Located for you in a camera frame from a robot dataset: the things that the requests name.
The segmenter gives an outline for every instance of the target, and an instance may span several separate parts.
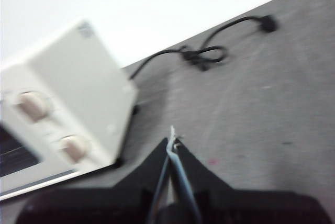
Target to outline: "gray carpet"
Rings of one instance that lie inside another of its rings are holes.
[[[227,46],[230,57],[207,72],[173,54],[153,60],[136,78],[141,112],[126,137],[126,163],[54,187],[114,185],[173,124],[232,187],[314,196],[335,222],[335,0],[274,0],[243,16],[267,14],[278,31],[244,22],[222,32],[211,44]],[[196,48],[214,29],[172,48]],[[1,203],[3,223],[14,223],[35,193]]]

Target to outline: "beige knob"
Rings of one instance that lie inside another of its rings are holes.
[[[39,92],[24,92],[18,96],[18,107],[23,111],[33,122],[45,118],[50,106],[46,98]]]
[[[66,136],[61,139],[62,151],[64,151],[75,163],[85,157],[88,151],[88,142],[78,135]]]

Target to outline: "white toaster oven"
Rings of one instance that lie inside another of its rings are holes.
[[[1,200],[117,160],[137,89],[89,23],[2,65]]]

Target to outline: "pink stain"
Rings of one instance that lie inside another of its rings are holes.
[[[219,163],[218,159],[209,159],[207,162],[209,165],[217,165]]]

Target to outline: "wire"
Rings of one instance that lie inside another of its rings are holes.
[[[163,55],[163,54],[167,54],[167,53],[179,53],[181,54],[182,58],[185,61],[188,61],[190,64],[196,65],[200,70],[202,71],[206,71],[209,69],[208,63],[217,63],[222,61],[223,59],[225,59],[228,56],[228,50],[227,48],[223,47],[223,46],[211,46],[211,47],[206,47],[209,42],[211,41],[211,39],[213,39],[213,37],[235,25],[238,23],[241,23],[243,21],[247,21],[247,20],[254,20],[260,23],[260,27],[263,31],[266,32],[273,32],[277,29],[277,24],[275,22],[275,20],[270,16],[264,16],[264,17],[257,17],[257,16],[246,16],[246,17],[242,17],[239,18],[235,21],[232,21],[226,25],[223,25],[222,27],[219,27],[218,29],[216,29],[212,34],[210,34],[205,41],[203,42],[203,44],[201,45],[201,47],[198,50],[193,50],[191,49],[189,46],[182,46],[179,49],[170,49],[170,50],[162,50],[159,51],[151,56],[149,56],[147,59],[144,60],[143,63],[141,63],[141,65],[131,74],[130,79],[134,79],[137,74],[143,69],[143,67],[145,65],[147,65],[153,58],[159,56],[159,55]],[[202,53],[208,52],[208,51],[220,51],[220,56],[217,58],[207,58],[202,56]]]

